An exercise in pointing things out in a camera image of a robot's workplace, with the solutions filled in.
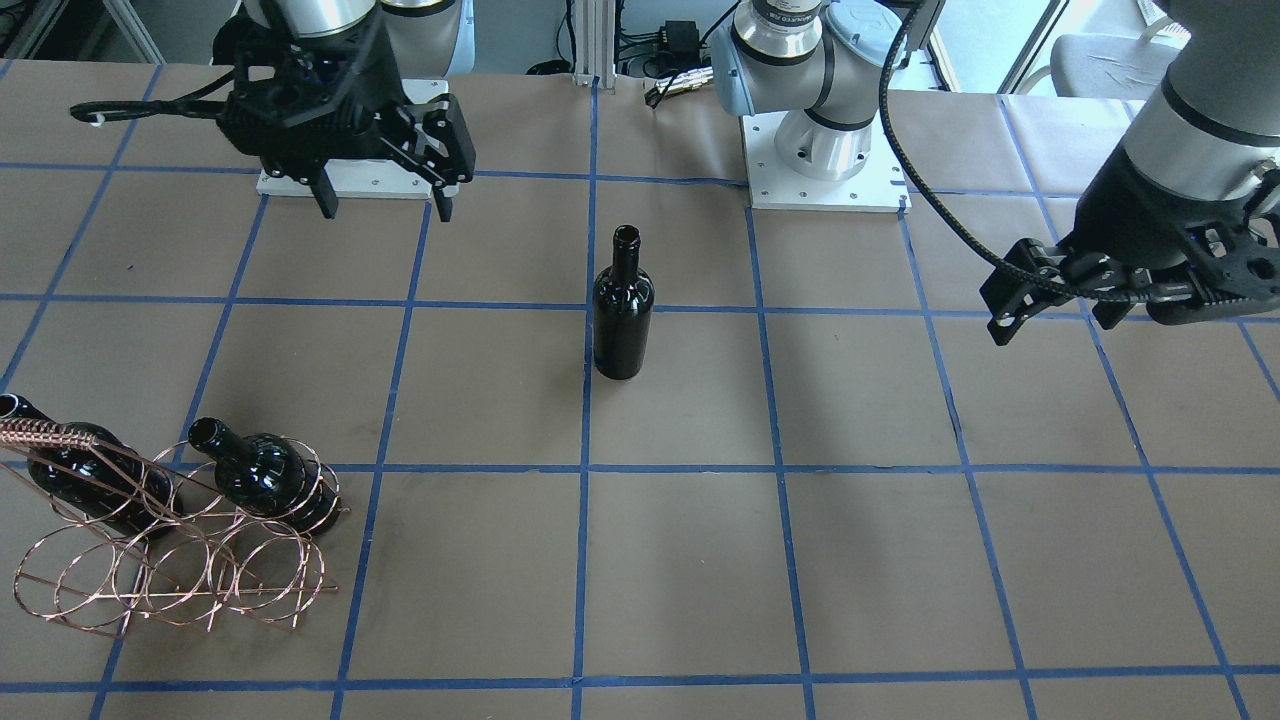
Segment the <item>chair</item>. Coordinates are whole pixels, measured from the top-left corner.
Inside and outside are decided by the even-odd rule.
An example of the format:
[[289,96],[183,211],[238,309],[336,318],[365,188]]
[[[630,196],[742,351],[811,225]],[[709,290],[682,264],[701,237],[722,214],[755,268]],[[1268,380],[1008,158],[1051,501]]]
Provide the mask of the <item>chair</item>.
[[1137,38],[1116,35],[1068,33],[1053,42],[1050,64],[1027,76],[1014,92],[1030,92],[1046,77],[1064,97],[1146,100],[1160,85],[1179,49],[1155,42],[1160,31],[1174,24],[1160,18]]

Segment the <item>glass bottle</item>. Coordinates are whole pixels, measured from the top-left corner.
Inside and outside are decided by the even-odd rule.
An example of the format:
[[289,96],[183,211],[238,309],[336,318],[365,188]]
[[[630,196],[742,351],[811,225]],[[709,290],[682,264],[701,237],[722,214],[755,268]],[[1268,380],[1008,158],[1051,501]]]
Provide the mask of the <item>glass bottle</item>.
[[239,437],[221,420],[201,418],[187,429],[187,442],[214,460],[218,489],[244,512],[311,537],[338,520],[338,498],[319,480],[319,468],[284,438]]
[[653,311],[653,281],[640,269],[640,231],[622,225],[613,232],[613,265],[595,278],[591,299],[596,369],[614,380],[634,378]]
[[[0,420],[8,419],[49,420],[49,416],[37,410],[26,397],[19,395],[0,395]],[[110,430],[92,423],[60,423],[61,427],[73,430],[87,432],[93,437],[128,448]],[[169,505],[173,501],[173,510],[182,514],[182,500],[174,495],[173,483],[164,473],[146,468],[138,460],[99,448],[111,464],[129,479],[122,478],[108,462],[88,450],[65,447],[33,447],[31,454],[45,460],[27,460],[27,474],[45,492],[81,510],[91,519],[105,518],[102,521],[113,530],[123,536],[137,536],[145,532],[156,521],[152,510],[148,510],[141,497],[137,496],[136,483],[140,478],[146,492],[154,498],[156,506]],[[87,482],[86,478],[97,480],[102,486]],[[157,530],[152,537],[168,532],[169,528]]]

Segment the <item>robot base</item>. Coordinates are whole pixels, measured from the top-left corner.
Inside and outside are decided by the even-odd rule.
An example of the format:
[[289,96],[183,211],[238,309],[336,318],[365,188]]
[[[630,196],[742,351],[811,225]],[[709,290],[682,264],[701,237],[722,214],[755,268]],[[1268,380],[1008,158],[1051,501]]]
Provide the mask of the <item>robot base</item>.
[[[449,91],[448,81],[406,79],[404,94],[413,102],[428,102]],[[390,160],[329,160],[325,165],[329,182],[338,197],[383,197],[399,200],[429,200],[431,183],[401,168]],[[311,197],[311,188],[288,177],[273,178],[266,173],[257,177],[259,195],[280,197]]]
[[910,210],[911,197],[906,192],[906,181],[878,123],[861,172],[844,182],[828,182],[801,176],[778,156],[773,136],[785,117],[786,113],[767,113],[742,118],[753,208],[844,213]]

